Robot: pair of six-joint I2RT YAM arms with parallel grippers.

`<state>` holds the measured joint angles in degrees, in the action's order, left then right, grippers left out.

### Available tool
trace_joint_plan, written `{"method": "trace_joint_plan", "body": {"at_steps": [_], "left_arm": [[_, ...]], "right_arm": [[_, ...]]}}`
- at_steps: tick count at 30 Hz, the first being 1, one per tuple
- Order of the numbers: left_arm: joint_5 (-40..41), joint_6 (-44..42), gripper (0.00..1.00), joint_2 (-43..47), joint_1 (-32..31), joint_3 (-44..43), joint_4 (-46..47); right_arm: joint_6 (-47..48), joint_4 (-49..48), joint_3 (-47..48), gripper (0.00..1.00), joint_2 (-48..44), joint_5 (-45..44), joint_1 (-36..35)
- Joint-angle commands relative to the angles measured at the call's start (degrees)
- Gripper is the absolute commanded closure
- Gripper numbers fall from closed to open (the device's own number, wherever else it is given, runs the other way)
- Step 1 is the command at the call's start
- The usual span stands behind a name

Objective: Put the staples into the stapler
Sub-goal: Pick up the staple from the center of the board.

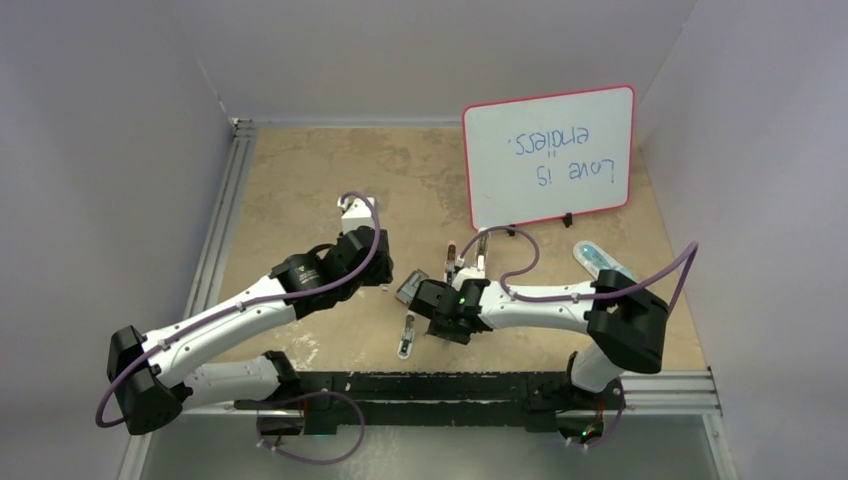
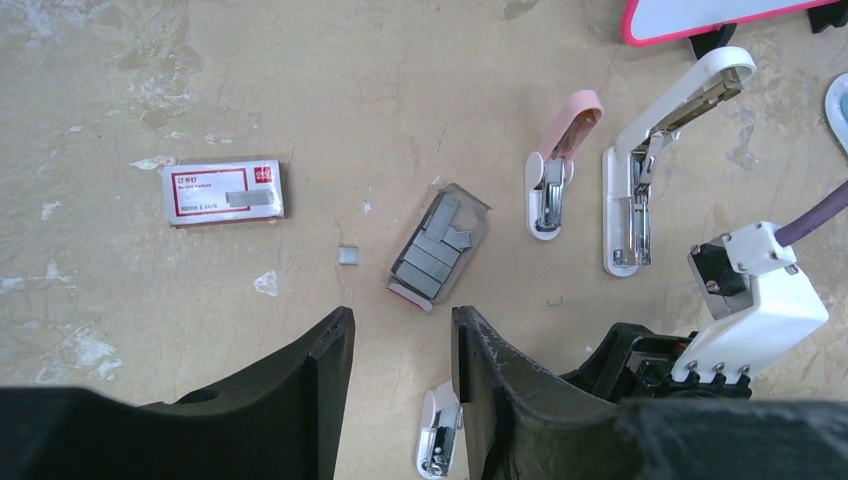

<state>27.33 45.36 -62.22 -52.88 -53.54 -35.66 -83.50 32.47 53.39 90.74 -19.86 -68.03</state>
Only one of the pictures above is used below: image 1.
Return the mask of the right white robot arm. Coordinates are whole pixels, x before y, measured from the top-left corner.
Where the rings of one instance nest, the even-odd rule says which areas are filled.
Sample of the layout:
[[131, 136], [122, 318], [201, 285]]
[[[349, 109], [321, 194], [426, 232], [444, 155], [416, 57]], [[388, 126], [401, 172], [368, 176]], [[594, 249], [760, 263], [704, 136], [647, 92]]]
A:
[[669, 304], [615, 270], [571, 285], [502, 285], [465, 279], [457, 287], [422, 281], [409, 305], [429, 322], [428, 334], [466, 345], [472, 335], [509, 328], [584, 334], [591, 344], [574, 356], [561, 381], [564, 399], [584, 407], [625, 372], [662, 369]]

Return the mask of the pink and white stapler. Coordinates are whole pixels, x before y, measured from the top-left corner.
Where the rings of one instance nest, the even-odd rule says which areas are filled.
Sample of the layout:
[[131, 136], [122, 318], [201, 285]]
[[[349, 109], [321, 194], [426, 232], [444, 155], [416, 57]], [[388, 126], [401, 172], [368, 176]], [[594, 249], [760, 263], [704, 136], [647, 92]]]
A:
[[456, 243], [454, 241], [449, 241], [447, 244], [446, 250], [446, 259], [445, 259], [445, 268], [444, 268], [444, 281], [448, 284], [453, 283], [453, 278], [456, 273]]

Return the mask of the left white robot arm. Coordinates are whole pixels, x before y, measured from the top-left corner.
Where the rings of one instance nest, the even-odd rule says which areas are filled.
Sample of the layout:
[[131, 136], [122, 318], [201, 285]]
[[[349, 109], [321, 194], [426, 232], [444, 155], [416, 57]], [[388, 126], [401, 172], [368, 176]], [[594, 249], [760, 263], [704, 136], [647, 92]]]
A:
[[361, 287], [391, 283], [387, 230], [360, 226], [335, 243], [288, 256], [243, 292], [174, 325], [147, 333], [129, 325], [110, 338], [106, 396], [131, 435], [162, 428], [182, 412], [228, 400], [284, 409], [298, 382], [281, 354], [212, 365], [225, 351], [265, 331], [347, 301]]

